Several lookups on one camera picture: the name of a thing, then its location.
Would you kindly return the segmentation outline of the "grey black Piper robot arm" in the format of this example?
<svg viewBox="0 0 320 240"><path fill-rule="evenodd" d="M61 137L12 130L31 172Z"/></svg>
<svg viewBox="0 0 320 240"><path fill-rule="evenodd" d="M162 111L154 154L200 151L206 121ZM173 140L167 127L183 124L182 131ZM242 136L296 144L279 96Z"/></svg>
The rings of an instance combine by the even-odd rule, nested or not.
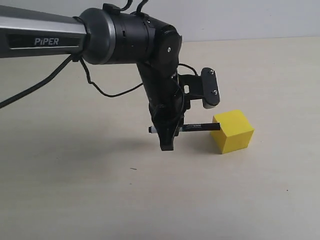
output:
<svg viewBox="0 0 320 240"><path fill-rule="evenodd" d="M106 3L74 17L0 8L2 58L68 55L83 66L135 64L163 151L173 150L184 123L185 95L178 80L181 46L174 26L140 8L128 14Z"/></svg>

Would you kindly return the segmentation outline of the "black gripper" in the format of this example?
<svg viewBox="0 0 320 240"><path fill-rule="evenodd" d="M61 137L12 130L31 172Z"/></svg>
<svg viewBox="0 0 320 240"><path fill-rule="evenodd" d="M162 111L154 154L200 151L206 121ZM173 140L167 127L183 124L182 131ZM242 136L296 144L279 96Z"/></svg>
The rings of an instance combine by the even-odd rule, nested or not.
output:
<svg viewBox="0 0 320 240"><path fill-rule="evenodd" d="M149 112L162 151L174 150L174 138L182 129L185 112L192 100L203 97L202 88L202 78L197 74L176 74L149 85Z"/></svg>

